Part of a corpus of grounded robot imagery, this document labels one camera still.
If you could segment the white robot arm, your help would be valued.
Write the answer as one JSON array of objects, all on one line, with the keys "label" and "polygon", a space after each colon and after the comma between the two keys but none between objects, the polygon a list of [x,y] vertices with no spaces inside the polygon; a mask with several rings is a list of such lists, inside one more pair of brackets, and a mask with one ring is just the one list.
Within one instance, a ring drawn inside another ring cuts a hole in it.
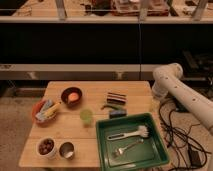
[{"label": "white robot arm", "polygon": [[185,85],[180,80],[182,75],[183,69],[178,63],[155,68],[153,97],[163,100],[170,93],[213,135],[213,102]]}]

